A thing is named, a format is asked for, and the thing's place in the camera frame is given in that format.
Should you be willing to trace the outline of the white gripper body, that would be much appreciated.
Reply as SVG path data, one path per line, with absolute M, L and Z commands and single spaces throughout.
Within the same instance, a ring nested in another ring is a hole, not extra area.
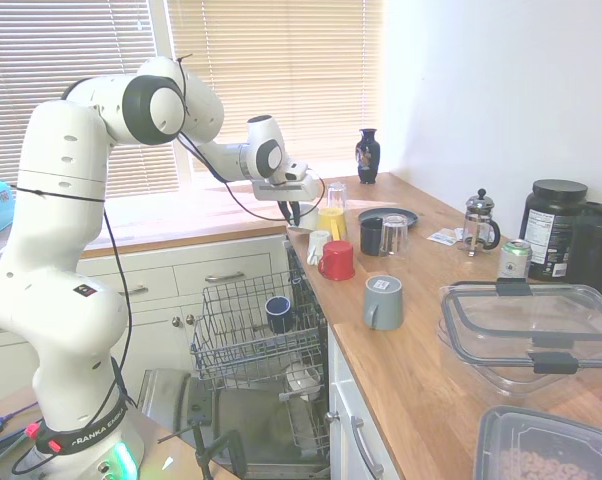
M 310 202 L 319 193 L 318 184 L 310 175 L 281 185 L 272 185 L 265 180 L 253 180 L 251 184 L 255 198 L 260 201 Z

